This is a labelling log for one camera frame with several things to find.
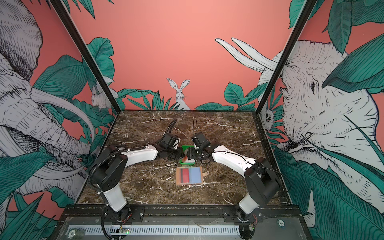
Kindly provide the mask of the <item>green plastic tray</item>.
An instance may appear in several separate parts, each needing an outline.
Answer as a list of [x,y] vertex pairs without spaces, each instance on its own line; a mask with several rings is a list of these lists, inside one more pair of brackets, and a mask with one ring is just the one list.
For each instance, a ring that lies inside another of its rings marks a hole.
[[195,150],[195,146],[191,145],[182,145],[182,151],[184,153],[184,157],[179,160],[181,165],[192,166],[195,164],[195,159],[193,158],[193,151]]

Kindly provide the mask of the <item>pink leather card holder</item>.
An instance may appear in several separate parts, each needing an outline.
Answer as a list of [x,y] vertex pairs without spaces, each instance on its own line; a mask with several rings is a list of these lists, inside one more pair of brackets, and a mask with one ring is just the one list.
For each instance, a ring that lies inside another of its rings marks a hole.
[[209,174],[209,171],[203,172],[202,167],[192,167],[189,168],[190,170],[190,182],[188,184],[181,184],[180,183],[180,169],[176,169],[176,185],[200,185],[204,182],[204,177],[206,177]]

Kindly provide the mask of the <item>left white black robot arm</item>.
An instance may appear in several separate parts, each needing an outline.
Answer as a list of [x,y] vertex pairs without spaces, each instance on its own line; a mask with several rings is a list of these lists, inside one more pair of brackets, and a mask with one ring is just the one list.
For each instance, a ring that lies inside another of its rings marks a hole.
[[89,168],[87,184],[105,201],[107,213],[117,222],[128,220],[132,211],[120,187],[126,167],[159,159],[180,160],[185,155],[180,138],[165,133],[161,139],[142,147],[108,146]]

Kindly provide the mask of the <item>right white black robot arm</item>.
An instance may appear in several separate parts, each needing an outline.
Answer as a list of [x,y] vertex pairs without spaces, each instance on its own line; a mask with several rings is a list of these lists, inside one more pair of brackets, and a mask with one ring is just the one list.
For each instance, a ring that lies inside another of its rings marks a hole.
[[265,207],[282,187],[278,174],[265,158],[253,159],[229,150],[224,145],[211,143],[203,133],[192,137],[194,148],[187,150],[188,158],[195,160],[213,160],[244,177],[248,193],[236,205],[236,216],[241,222],[247,222]]

